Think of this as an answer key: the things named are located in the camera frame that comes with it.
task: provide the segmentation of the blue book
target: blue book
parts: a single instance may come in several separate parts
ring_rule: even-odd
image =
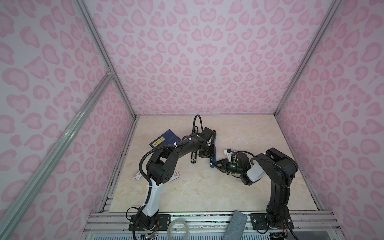
[[[170,129],[163,133],[160,137],[156,138],[153,142],[151,142],[149,145],[152,148],[155,148],[157,146],[163,146],[163,145],[169,145],[174,144],[175,142],[180,142],[180,138],[176,136]]]

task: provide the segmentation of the metal bracket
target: metal bracket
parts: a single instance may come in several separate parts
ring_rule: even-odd
[[[265,221],[265,213],[250,214],[249,216],[251,217],[253,230],[266,230],[269,228]],[[288,225],[291,227],[291,229],[295,228],[293,226],[291,216],[288,216]]]
[[[105,66],[107,67],[107,74],[115,74],[115,70],[112,65],[112,61],[110,60],[107,50],[105,49],[103,42],[101,40],[101,37],[99,36],[99,33],[97,31],[96,25],[94,24],[92,20],[92,16],[88,10],[87,5],[85,4],[84,0],[73,0],[75,5],[77,6],[77,9],[79,10],[79,13],[81,17],[84,20],[85,26],[87,27],[89,33],[91,34],[92,40],[94,41],[96,48],[99,50],[100,57],[104,60]],[[131,117],[135,119],[136,115],[132,109],[132,106],[128,100],[128,96],[126,92],[124,91],[122,84],[119,80],[119,78],[116,76],[114,77],[114,82],[116,84],[116,87],[119,91],[119,94],[123,100],[123,103],[125,104],[126,108],[128,109],[128,112],[130,113]]]
[[[167,231],[168,230],[168,227],[170,224],[170,214],[158,214],[156,217],[156,220],[159,222],[159,231]],[[132,227],[133,227],[133,222],[131,221],[129,223],[128,230],[132,231]],[[138,226],[135,227],[135,231],[139,232],[139,231],[149,231],[149,230],[145,229],[144,226],[141,226],[139,223]]]

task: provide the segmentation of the pink leopard print wall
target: pink leopard print wall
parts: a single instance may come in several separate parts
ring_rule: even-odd
[[[331,0],[87,0],[136,114],[273,113]]]
[[[106,73],[71,0],[0,3],[0,218]]]
[[[10,240],[78,239],[100,204],[130,123],[110,83]]]
[[[384,235],[383,12],[346,1],[278,117],[348,240]]]

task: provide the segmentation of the aluminum frame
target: aluminum frame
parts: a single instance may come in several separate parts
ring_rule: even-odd
[[[116,184],[118,182],[118,177],[119,177],[120,172],[124,166],[124,160],[126,158],[128,148],[129,148],[129,145],[130,145],[132,137],[133,137],[133,132],[137,126],[137,120],[138,120],[138,118],[133,120],[130,127],[129,127],[129,131],[127,133],[127,136],[126,136],[124,143],[122,145],[122,148],[120,150],[120,155],[119,155],[120,157],[117,159],[117,161],[115,163],[112,174],[111,174],[109,181],[108,181],[108,184],[107,184],[107,188],[103,193],[103,197],[102,197],[100,205],[97,209],[97,212],[103,212],[105,205],[107,204],[109,196],[111,195],[112,192],[114,192],[114,189],[116,188]]]
[[[301,164],[300,161],[298,161],[299,157],[295,154],[295,151],[294,151],[291,143],[288,141],[288,139],[287,139],[287,137],[286,137],[286,135],[285,135],[285,133],[283,131],[283,128],[281,127],[279,121],[277,120],[277,117],[276,117],[276,122],[279,125],[279,128],[280,128],[281,132],[283,133],[284,140],[288,144],[288,147],[289,147],[289,149],[290,149],[290,151],[291,151],[291,153],[293,155],[293,158],[296,160],[297,164],[299,165],[300,173],[303,176],[304,182],[307,185],[307,188],[308,188],[308,190],[309,190],[309,192],[310,192],[310,194],[311,194],[311,196],[313,198],[314,203],[316,204],[316,207],[319,210],[325,210],[324,205],[321,203],[320,199],[317,197],[317,195],[315,193],[315,190],[313,189],[311,181],[309,180],[307,174],[304,171],[302,171],[303,165]]]
[[[38,169],[28,180],[23,190],[12,202],[5,215],[1,218],[0,240],[7,240],[12,234],[13,230],[16,228],[31,203],[34,201],[35,197],[45,184],[48,177],[51,175],[57,163],[64,155],[65,151],[71,144],[76,134],[79,132],[83,123],[94,109],[96,103],[99,101],[112,79],[113,75],[110,73],[107,73],[104,76],[90,97],[79,109],[79,112],[70,122],[60,139],[53,146],[52,150],[44,158]]]
[[[95,42],[97,49],[100,52],[100,55],[101,55],[101,57],[105,63],[105,66],[108,68],[109,72],[114,76],[113,81],[114,81],[117,89],[119,90],[119,94],[120,94],[121,98],[123,99],[123,102],[124,102],[126,108],[128,109],[129,114],[131,115],[132,119],[135,119],[136,115],[133,111],[132,105],[129,102],[128,96],[127,96],[126,92],[124,91],[124,88],[122,87],[121,81],[119,80],[115,69],[113,68],[113,64],[112,64],[112,62],[108,56],[108,53],[104,47],[104,44],[101,40],[101,37],[100,37],[96,27],[95,27],[95,24],[93,22],[91,14],[89,13],[87,5],[85,4],[84,0],[73,0],[73,3],[76,5],[80,15],[82,16],[83,21],[84,21],[89,33],[91,34],[91,37],[92,37],[93,41]]]
[[[247,216],[244,232],[256,232],[252,228],[249,214],[266,212],[242,213]],[[164,212],[163,214],[170,214],[171,221],[182,218],[188,223],[189,231],[192,233],[214,233],[226,231],[233,212]],[[295,232],[341,232],[340,225],[331,211],[290,211],[290,215],[295,225]],[[128,231],[128,226],[129,220],[126,219],[125,213],[91,214],[85,226],[84,235],[131,233]],[[176,224],[174,227],[181,230],[183,225]],[[272,229],[268,231],[281,232],[281,230]]]
[[[296,83],[299,81],[301,73],[304,71],[305,67],[308,65],[308,62],[311,60],[311,57],[314,55],[316,48],[320,44],[320,41],[322,40],[323,36],[327,32],[328,28],[330,27],[336,14],[341,9],[340,6],[343,2],[344,0],[332,1],[331,6],[328,8],[328,11],[324,16],[323,21],[321,22],[319,28],[317,29],[313,37],[313,40],[311,41],[307,51],[305,52],[303,60],[300,62],[295,74],[292,77],[291,82],[289,83],[287,89],[283,94],[283,97],[281,98],[279,105],[276,108],[276,111],[274,113],[275,116],[278,116],[281,113],[281,110],[283,109],[285,103],[287,102],[288,97],[291,95],[293,88],[295,87]]]

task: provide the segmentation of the small card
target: small card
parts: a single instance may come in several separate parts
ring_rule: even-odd
[[[175,180],[176,178],[179,178],[179,177],[180,177],[179,171],[176,171],[176,172],[173,173],[173,175],[169,179],[169,181],[173,181],[173,180]]]
[[[179,141],[180,141],[180,138],[176,136],[170,129],[168,129],[165,133],[163,133],[160,137],[156,138],[156,140],[151,142],[149,145],[152,148],[155,148],[157,146],[173,144],[174,142],[179,142]]]
[[[142,176],[142,175],[141,175],[141,173],[140,173],[140,171],[139,171],[139,172],[136,173],[136,175],[135,175],[134,178],[135,178],[136,180],[139,180],[139,179],[141,178],[141,176]]]

